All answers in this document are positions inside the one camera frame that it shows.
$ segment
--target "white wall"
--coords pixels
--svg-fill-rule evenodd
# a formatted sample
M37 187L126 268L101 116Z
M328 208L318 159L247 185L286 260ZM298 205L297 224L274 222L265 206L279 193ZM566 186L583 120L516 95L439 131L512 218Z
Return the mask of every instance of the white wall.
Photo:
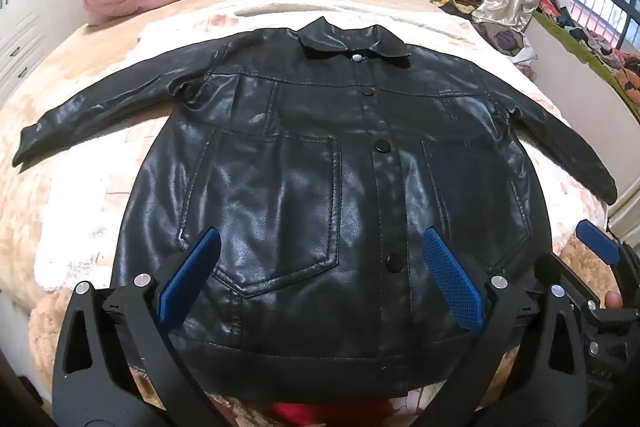
M526 30L538 55L536 85L593 147L618 187L629 197L640 176L640 126L616 91L566 51L536 20Z

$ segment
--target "jacket collar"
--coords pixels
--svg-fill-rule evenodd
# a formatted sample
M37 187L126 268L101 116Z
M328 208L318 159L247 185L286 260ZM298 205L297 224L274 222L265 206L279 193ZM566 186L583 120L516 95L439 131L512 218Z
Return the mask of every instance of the jacket collar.
M404 42L377 24L359 30L343 30L320 17L302 28L298 32L298 38L303 46L321 52L371 50L383 57L410 55L409 47Z

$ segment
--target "jacket button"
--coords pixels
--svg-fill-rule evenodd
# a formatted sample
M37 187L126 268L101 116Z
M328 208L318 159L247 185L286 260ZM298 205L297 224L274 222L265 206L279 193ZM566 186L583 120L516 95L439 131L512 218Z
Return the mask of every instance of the jacket button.
M382 139L376 140L376 142L374 143L374 147L376 148L376 150L383 153L387 153L391 150L391 144L388 141Z
M391 273L401 272L404 268L404 259L402 255L398 252L393 252L389 254L389 257L386 258L386 269Z

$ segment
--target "silver screw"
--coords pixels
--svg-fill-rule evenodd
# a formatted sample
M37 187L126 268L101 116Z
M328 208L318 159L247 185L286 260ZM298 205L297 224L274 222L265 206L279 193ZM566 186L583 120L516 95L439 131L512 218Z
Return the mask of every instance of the silver screw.
M139 286L140 288L144 288L150 282L151 276L148 273L139 273L138 275L136 275L136 278L133 279L133 284Z
M564 297L564 288L558 284L551 286L551 293L556 297Z
M491 277L491 284L494 286L494 288L498 288L498 290L504 290L509 285L507 279L505 279L501 275L494 275L493 277Z
M76 286L76 293L82 295L83 293L87 293L89 291L89 283L87 281L82 281L78 283Z

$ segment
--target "jacket sleeve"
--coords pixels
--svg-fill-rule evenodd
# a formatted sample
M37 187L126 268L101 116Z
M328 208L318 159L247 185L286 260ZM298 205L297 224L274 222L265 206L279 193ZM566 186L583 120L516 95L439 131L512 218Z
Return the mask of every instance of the jacket sleeve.
M204 82L219 48L220 41L191 44L138 62L83 89L22 129L12 165L76 144L155 103L187 98Z
M483 73L488 96L507 110L512 123L526 127L562 168L595 196L607 204L616 202L616 182L578 133L505 81L486 71Z

